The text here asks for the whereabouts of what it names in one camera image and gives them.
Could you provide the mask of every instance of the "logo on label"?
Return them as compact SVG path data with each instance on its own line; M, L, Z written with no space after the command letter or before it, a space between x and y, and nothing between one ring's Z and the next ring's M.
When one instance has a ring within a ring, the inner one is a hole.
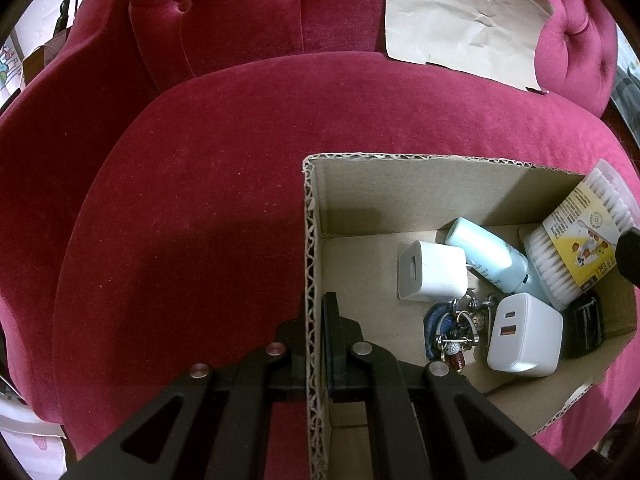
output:
M593 227L594 229L601 227L602 221L603 221L602 215L597 211L594 211L589 216L589 223L591 224L591 227Z

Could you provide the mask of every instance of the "yellow label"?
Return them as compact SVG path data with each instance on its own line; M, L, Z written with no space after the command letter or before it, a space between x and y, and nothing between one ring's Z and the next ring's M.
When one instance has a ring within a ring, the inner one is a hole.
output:
M596 194L581 182L543 222L575 283L587 290L616 265L620 232Z

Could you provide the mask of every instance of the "pink couch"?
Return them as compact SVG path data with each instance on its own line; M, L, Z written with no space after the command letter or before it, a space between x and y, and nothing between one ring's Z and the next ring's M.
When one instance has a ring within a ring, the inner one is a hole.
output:
M295 313L302 234L279 238L277 251L276 239L256 242L256 265L272 272L259 304L238 294L226 264L207 267L216 261L207 243L242 246L267 225L300 233L296 177L307 153L512 156L576 171L602 155L635 186L619 144L593 115L612 84L612 19L598 0L550 1L556 13L536 71L552 94L537 96L374 54L384 50L384 0L85 0L63 53L0 119L0 248L8 256L0 322L30 405L63 420L84 454L194 360L231 362L271 338ZM308 53L316 54L293 56ZM396 73L390 85L385 78ZM392 106L395 92L405 100ZM347 104L349 113L337 113ZM371 133L385 121L395 131ZM282 145L287 158L276 152ZM246 180L266 158L280 169ZM263 212L254 211L263 196ZM283 251L291 261L280 260ZM293 301L276 302L275 290ZM151 356L158 365L146 365ZM626 376L618 400L607 397L610 416L640 384ZM278 420L290 416L299 430L285 431L299 465L303 412L282 413ZM601 429L583 432L575 450L559 439L550 449L571 463ZM283 466L289 457L279 450L271 463Z

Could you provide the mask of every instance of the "usb port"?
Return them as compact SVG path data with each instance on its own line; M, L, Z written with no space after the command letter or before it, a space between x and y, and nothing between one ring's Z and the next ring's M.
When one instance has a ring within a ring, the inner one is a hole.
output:
M514 335L515 333L516 333L515 325L500 327L500 335Z

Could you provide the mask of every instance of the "tufted button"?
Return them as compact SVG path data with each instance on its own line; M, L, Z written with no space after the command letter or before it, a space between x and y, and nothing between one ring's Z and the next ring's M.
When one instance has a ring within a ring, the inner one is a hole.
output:
M187 12L189 9L191 9L191 0L182 0L178 4L178 10L180 10L180 12Z

